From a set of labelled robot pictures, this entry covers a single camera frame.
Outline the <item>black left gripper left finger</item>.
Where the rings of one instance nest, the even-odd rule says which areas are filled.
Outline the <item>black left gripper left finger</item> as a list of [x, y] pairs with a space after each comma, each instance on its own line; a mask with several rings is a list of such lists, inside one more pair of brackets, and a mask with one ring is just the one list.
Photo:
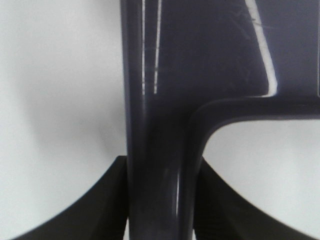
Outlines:
[[118, 156], [75, 203], [18, 239], [122, 240], [128, 215], [127, 158]]

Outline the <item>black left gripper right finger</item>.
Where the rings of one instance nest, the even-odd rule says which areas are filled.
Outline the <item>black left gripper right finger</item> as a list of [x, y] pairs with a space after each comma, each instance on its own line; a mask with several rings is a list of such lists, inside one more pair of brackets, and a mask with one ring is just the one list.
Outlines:
[[203, 160], [197, 178], [193, 229], [197, 240], [310, 240], [233, 190]]

